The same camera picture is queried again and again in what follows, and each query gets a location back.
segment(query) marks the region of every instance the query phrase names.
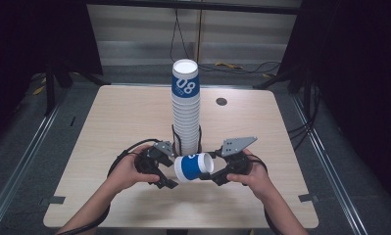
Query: dark background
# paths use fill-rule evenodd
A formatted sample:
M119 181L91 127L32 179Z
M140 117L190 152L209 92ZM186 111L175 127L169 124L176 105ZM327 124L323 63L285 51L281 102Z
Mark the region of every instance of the dark background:
M0 131L36 72L55 58L102 73L86 6L0 1ZM312 73L322 98L358 155L391 195L391 4L305 0L323 9L300 15L281 71L300 64L292 84Z

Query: number 08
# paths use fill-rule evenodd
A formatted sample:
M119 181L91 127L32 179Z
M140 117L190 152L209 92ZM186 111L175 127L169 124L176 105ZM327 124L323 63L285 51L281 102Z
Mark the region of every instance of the number 08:
M185 92L186 94L190 94L195 88L196 84L193 81L188 82L188 80L180 78L177 80L176 86L180 89L183 89L183 92Z

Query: table surface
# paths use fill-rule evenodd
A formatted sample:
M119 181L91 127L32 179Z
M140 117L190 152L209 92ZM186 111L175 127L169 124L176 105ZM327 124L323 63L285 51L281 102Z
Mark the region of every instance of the table surface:
M217 98L227 100L225 106ZM66 197L50 205L44 224L63 226L103 183L116 156L134 143L148 139L172 141L171 88L160 86L103 86L91 107L70 160L55 192ZM269 168L269 176L289 207L307 228L318 226L280 111L269 91L201 88L202 146L219 149L226 138L257 136L248 147ZM215 171L225 167L215 159ZM160 167L178 182L173 166ZM261 228L269 227L263 205L248 187L221 187L199 179L174 189L137 183L112 201L101 227L122 228Z

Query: cup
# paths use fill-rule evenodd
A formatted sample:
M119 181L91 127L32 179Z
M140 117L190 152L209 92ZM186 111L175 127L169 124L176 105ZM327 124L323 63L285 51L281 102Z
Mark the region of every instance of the cup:
M199 139L198 129L196 131L193 130L186 132L175 131L175 134L179 136L181 144L184 144L185 146L189 146L193 144L192 142L195 141L195 139Z
M179 104L191 104L199 100L198 65L191 60L179 60L173 64L171 93Z
M198 132L194 132L194 133L188 134L188 135L179 135L178 133L176 133L176 135L179 136L179 139L178 138L174 139L177 144L177 147L179 145L182 147L186 147L186 148L198 147L198 142L199 142L199 133Z
M200 112L200 107L195 106L191 109L182 109L180 107L172 107L173 113L181 116L194 116L194 115L199 115Z
M174 124L173 129L183 143L189 139L196 138L195 136L199 136L199 124L193 126L178 126Z
M191 145L180 145L179 141L175 139L174 141L174 150L179 156L187 156L198 153L199 151L199 138L193 142Z
M191 103L189 102L186 102L186 103L182 103L182 102L185 102L185 101L181 101L181 100L177 100L175 98L173 98L174 95L171 94L171 102L173 104L173 106L175 108L180 108L180 109L183 109L183 110L190 110L190 109L193 109L195 107L199 107L199 104L201 103L201 98L200 96L198 95L198 99L197 100L193 100Z
M174 172L182 183L198 178L200 173L211 173L213 170L213 158L208 153L177 157L174 161Z
M194 114L183 115L179 113L173 113L174 122L178 122L181 125L190 125L199 122L199 112Z

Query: black curtain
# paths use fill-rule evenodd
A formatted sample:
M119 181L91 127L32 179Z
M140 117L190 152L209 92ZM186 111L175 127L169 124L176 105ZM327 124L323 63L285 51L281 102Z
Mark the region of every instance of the black curtain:
M323 100L391 195L391 2L341 1L317 65Z
M51 59L102 74L86 5L0 0L0 131L24 97L30 78L45 72Z

